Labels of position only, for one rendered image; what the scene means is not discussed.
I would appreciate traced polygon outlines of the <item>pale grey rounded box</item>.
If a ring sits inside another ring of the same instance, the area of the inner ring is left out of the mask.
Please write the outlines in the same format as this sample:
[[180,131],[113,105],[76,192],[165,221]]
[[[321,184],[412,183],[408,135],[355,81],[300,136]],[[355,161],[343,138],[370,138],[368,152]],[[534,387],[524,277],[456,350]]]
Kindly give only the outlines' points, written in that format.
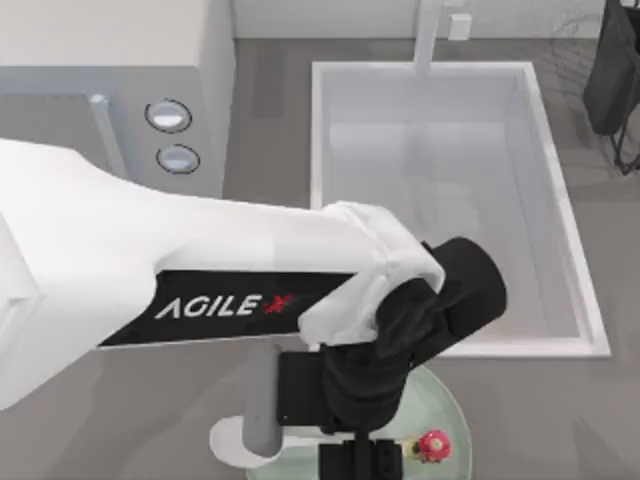
[[256,469],[282,454],[284,431],[277,420],[282,352],[277,344],[260,344],[250,351],[245,363],[244,410],[218,420],[209,433],[210,450],[222,463]]

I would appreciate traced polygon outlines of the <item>small red toy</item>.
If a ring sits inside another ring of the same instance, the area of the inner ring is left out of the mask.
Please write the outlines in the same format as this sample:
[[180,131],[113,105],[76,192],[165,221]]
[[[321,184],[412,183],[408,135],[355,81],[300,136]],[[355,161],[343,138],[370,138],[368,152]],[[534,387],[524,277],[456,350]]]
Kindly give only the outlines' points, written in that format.
[[449,436],[442,430],[432,429],[419,438],[403,444],[404,456],[412,460],[426,463],[440,463],[452,452]]

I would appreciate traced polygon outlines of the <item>round glass plate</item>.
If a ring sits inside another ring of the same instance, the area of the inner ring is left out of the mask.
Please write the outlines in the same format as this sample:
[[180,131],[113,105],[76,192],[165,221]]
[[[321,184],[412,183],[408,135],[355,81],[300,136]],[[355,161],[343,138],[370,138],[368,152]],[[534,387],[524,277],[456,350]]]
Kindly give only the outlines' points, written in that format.
[[[406,445],[432,430],[448,436],[449,456],[439,463],[425,464],[405,456],[403,480],[473,480],[472,439],[465,416],[446,385],[429,369],[420,367],[409,375],[393,419],[370,437]],[[280,456],[265,466],[248,470],[246,479],[319,480],[317,446],[352,438],[348,433],[324,435],[314,427],[287,427]]]

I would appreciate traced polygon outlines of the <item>small round microwave knob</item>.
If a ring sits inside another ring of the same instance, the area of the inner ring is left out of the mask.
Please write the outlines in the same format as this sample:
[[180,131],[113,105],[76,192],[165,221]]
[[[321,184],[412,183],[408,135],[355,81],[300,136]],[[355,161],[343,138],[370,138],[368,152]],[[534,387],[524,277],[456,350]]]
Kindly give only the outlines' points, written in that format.
[[201,163],[198,153],[189,146],[174,144],[156,152],[156,162],[171,174],[188,175],[195,172]]

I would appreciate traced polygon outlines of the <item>white sink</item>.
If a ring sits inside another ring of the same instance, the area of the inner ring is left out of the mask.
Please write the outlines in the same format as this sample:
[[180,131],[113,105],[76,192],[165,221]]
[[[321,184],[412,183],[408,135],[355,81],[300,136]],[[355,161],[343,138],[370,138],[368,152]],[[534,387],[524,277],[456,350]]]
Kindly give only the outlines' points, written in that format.
[[310,203],[391,210],[431,244],[479,243],[507,284],[454,358],[607,358],[601,310],[529,62],[316,62]]

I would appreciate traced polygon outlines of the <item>large round microwave knob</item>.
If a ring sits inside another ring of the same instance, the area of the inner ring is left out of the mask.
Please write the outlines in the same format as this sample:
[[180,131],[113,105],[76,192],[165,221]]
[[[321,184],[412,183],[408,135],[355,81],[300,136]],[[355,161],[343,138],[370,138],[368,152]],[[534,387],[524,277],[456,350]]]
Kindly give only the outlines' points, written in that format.
[[151,127],[167,134],[185,131],[193,120],[192,113],[186,105],[170,98],[147,104],[144,116]]

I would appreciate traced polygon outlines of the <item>pale microwave oven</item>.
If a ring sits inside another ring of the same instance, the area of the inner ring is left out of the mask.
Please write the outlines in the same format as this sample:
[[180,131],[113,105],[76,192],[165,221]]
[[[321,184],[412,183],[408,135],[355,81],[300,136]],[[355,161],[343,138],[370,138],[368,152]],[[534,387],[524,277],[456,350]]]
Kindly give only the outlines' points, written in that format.
[[[105,95],[126,180],[157,190],[221,195],[235,67],[229,0],[0,0],[0,94]],[[188,129],[148,124],[165,98],[191,111]],[[195,172],[158,165],[174,144],[198,153]]]

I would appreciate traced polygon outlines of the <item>grey microwave door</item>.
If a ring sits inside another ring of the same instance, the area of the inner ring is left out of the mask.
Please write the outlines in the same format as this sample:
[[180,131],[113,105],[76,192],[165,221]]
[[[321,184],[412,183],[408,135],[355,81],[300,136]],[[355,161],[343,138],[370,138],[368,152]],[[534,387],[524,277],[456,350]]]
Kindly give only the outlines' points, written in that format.
[[0,94],[0,138],[71,148],[95,166],[111,171],[84,96]]

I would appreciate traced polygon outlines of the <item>tall white tap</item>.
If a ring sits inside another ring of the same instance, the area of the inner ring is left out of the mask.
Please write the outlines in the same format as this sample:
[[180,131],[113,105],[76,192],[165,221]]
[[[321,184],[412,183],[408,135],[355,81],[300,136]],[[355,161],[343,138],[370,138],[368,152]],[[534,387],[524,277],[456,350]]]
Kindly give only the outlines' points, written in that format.
[[413,67],[417,76],[425,77],[429,71],[442,10],[445,10],[448,18],[448,39],[449,16],[455,13],[470,14],[464,11],[464,8],[469,6],[469,2],[470,0],[418,0],[413,54]]

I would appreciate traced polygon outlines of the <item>black chair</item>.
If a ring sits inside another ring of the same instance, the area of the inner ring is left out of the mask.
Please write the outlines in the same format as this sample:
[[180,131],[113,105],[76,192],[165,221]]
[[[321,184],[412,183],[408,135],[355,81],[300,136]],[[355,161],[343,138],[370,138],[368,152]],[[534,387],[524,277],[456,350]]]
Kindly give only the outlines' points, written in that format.
[[582,99],[593,132],[611,142],[614,165],[623,175],[640,171],[640,153],[622,159],[629,120],[640,106],[640,0],[605,0]]

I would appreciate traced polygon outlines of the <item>small white wall box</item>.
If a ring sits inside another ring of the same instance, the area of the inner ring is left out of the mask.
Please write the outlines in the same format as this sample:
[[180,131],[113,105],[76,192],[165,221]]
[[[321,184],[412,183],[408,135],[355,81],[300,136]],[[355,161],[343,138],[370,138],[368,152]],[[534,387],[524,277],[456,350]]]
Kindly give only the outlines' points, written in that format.
[[468,13],[455,13],[449,16],[448,39],[466,41],[471,36],[473,18]]

